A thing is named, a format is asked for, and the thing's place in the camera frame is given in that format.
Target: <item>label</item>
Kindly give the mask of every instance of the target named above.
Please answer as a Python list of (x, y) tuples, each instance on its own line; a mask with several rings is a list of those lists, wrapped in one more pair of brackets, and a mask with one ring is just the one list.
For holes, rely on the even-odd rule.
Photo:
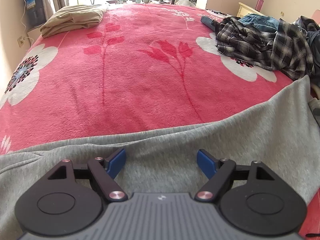
[(26, 0), (27, 10), (36, 7), (36, 0)]

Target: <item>power cord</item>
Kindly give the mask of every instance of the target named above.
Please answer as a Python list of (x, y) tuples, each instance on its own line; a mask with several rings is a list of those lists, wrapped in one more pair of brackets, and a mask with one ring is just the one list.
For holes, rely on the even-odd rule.
[[(26, 0), (24, 0), (23, 15), (22, 15), (22, 17), (21, 17), (21, 19), (20, 19), (20, 22), (21, 22), (22, 25), (24, 26), (23, 35), (26, 33), (26, 29), (27, 29), (26, 25), (25, 25), (25, 24), (23, 23), (23, 21), (22, 21), (24, 15), (25, 15), (25, 13), (26, 13), (26, 7), (27, 7), (27, 2), (26, 2)], [(30, 39), (30, 40), (32, 40), (31, 46), (33, 45), (33, 42), (34, 42), (34, 39), (33, 39), (33, 38), (30, 38), (30, 37), (26, 36), (26, 37), (23, 38), (23, 40), (25, 40), (25, 39)]]

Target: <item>red leaf pattern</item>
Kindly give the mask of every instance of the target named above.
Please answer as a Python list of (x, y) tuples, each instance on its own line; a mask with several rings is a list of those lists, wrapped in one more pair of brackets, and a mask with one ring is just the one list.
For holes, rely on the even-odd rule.
[(108, 25), (105, 27), (106, 32), (114, 32), (120, 30), (120, 25)]
[(191, 57), (192, 55), (192, 49), (189, 48), (189, 45), (186, 42), (180, 41), (178, 50), (181, 57), (184, 59), (186, 59), (187, 57)]
[(99, 45), (94, 45), (87, 47), (83, 50), (84, 54), (91, 55), (91, 54), (100, 54), (101, 53), (101, 47)]
[(115, 37), (115, 38), (111, 38), (109, 40), (107, 40), (107, 44), (108, 45), (114, 45), (114, 44), (118, 44), (124, 41), (124, 36), (121, 37)]
[(168, 53), (170, 56), (172, 56), (174, 58), (178, 58), (177, 57), (177, 49), (175, 46), (170, 44), (167, 40), (158, 41), (158, 43), (160, 44), (160, 47), (164, 52)]
[(168, 56), (166, 54), (164, 54), (160, 49), (157, 49), (157, 48), (154, 48), (151, 46), (150, 46), (150, 48), (152, 49), (152, 52), (148, 51), (148, 50), (144, 50), (144, 49), (139, 49), (139, 51), (142, 51), (142, 52), (148, 54), (150, 57), (152, 57), (154, 59), (157, 59), (157, 60), (160, 60), (160, 61), (163, 61), (166, 63), (170, 63)]
[(87, 37), (89, 39), (100, 38), (102, 37), (102, 33), (101, 32), (88, 33)]

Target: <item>plaid shirt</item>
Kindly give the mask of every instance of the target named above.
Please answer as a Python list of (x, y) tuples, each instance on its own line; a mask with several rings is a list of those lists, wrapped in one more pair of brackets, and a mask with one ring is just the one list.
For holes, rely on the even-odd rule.
[(244, 26), (238, 17), (213, 21), (218, 51), (266, 70), (280, 70), (292, 80), (315, 73), (311, 49), (301, 28), (279, 20), (276, 33)]
[(307, 35), (307, 31), (316, 32), (320, 30), (319, 25), (313, 19), (309, 19), (305, 16), (300, 16), (299, 19), (293, 23), (293, 25), (298, 26), (300, 31), (302, 31), (305, 35)]

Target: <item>white nightstand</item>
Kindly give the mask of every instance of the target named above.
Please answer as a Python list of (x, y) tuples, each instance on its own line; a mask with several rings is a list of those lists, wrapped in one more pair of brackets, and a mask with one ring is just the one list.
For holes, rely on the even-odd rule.
[(243, 16), (246, 16), (249, 13), (255, 13), (255, 14), (259, 14), (259, 15), (264, 15), (261, 12), (258, 12), (257, 10), (251, 8), (250, 6), (245, 5), (244, 3), (239, 3), (240, 4), (240, 8), (237, 14), (237, 17), (242, 18)]

